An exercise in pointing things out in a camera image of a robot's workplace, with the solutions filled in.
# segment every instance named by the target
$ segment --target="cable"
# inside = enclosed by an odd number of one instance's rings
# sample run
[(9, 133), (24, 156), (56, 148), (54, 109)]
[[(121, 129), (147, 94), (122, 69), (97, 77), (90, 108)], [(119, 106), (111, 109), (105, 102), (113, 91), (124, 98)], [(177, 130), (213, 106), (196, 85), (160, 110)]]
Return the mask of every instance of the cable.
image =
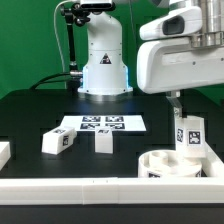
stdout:
[(57, 77), (61, 77), (61, 76), (67, 76), (67, 75), (70, 75), (70, 73), (58, 73), (58, 74), (55, 74), (55, 75), (51, 75), (51, 76), (48, 76), (48, 77), (45, 77), (43, 79), (41, 79), (40, 81), (38, 81), (36, 84), (32, 85), (30, 87), (30, 90), (34, 90), (36, 89), (36, 87), (42, 83), (44, 83), (46, 80), (49, 80), (49, 79), (53, 79), (53, 78), (57, 78)]
[(63, 5), (63, 4), (66, 4), (66, 3), (71, 3), (71, 2), (78, 2), (77, 0), (68, 0), (68, 1), (63, 1), (63, 2), (60, 2), (55, 10), (54, 10), (54, 32), (55, 32), (55, 36), (56, 36), (56, 40), (57, 40), (57, 44), (58, 44), (58, 49), (59, 49), (59, 54), (60, 54), (60, 57), (61, 57), (61, 64), (62, 64), (62, 70), (63, 72), (66, 71), (65, 69), (65, 60), (64, 60), (64, 55), (63, 55), (63, 52), (62, 52), (62, 47), (61, 47), (61, 43), (60, 43), (60, 39), (59, 39), (59, 35), (58, 35), (58, 30), (57, 30), (57, 11), (58, 11), (58, 8)]
[(133, 39), (134, 39), (136, 50), (137, 50), (137, 40), (136, 40), (136, 31), (134, 28), (133, 8), (132, 8), (131, 0), (129, 0), (128, 2), (129, 2), (129, 9), (130, 9), (132, 34), (133, 34)]
[(45, 81), (45, 82), (38, 82), (37, 84), (33, 85), (30, 90), (35, 90), (39, 85), (48, 84), (48, 83), (55, 83), (55, 82), (66, 82), (66, 79), (63, 80), (54, 80), (54, 81)]

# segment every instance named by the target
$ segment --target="white cube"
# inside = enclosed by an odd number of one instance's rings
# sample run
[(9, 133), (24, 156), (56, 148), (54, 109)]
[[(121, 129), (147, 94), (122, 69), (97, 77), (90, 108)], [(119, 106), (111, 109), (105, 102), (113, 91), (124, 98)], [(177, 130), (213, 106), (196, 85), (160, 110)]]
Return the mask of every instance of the white cube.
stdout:
[(0, 142), (0, 170), (11, 157), (9, 142)]
[(110, 127), (95, 127), (95, 152), (113, 153), (113, 135)]
[(196, 116), (175, 118), (176, 150), (183, 157), (206, 157), (204, 119)]
[(57, 155), (71, 146), (76, 136), (74, 128), (59, 126), (43, 135), (42, 152)]

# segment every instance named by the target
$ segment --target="green wall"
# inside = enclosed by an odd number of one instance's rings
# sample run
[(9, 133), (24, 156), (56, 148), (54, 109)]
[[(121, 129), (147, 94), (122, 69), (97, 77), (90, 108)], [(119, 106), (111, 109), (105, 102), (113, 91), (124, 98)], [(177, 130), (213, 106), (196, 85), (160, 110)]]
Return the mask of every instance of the green wall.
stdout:
[[(53, 27), (53, 13), (59, 2), (60, 0), (1, 1), (0, 98), (13, 90), (28, 89), (41, 78), (62, 72)], [(119, 5), (110, 14), (123, 26), (123, 61), (129, 67), (130, 85), (136, 87), (136, 55), (137, 48), (142, 43), (138, 34), (139, 28), (166, 14), (167, 10), (154, 7), (148, 0), (139, 0), (133, 3), (132, 8), (137, 46), (132, 33), (129, 6)], [(68, 68), (67, 31), (60, 13), (57, 21)], [(77, 62), (82, 68), (87, 62), (86, 27), (75, 27), (74, 35)], [(40, 88), (64, 88), (64, 84), (48, 84)], [(219, 103), (220, 97), (224, 97), (222, 89), (219, 86), (219, 91), (216, 88), (201, 88), (200, 91)]]

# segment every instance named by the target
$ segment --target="black table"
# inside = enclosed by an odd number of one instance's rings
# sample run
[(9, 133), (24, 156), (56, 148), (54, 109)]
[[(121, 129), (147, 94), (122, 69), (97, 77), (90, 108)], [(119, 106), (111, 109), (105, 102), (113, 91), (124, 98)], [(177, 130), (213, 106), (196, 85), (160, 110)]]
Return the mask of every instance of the black table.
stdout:
[[(224, 158), (222, 109), (195, 90), (184, 91), (181, 101), (189, 115), (205, 119), (206, 141)], [(147, 131), (114, 132), (113, 155), (96, 154), (90, 132), (79, 132), (74, 144), (59, 155), (41, 153), (43, 134), (59, 126), (65, 115), (142, 115)], [(0, 140), (10, 141), (12, 152), (0, 178), (137, 177), (142, 153), (175, 148), (173, 109), (165, 94), (135, 90), (129, 99), (97, 103), (66, 90), (19, 90), (0, 101), (0, 117)], [(215, 204), (0, 206), (0, 217), (2, 223), (40, 223), (39, 216), (41, 223), (213, 223), (223, 208)]]

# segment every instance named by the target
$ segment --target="white paper with markers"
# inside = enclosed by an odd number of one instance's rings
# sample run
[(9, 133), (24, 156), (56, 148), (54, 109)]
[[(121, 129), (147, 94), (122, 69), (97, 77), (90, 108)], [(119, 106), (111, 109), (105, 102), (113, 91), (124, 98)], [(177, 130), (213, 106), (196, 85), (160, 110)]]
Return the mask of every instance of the white paper with markers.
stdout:
[(76, 131), (94, 131), (96, 126), (110, 126), (113, 131), (146, 131), (141, 115), (64, 116), (61, 126)]

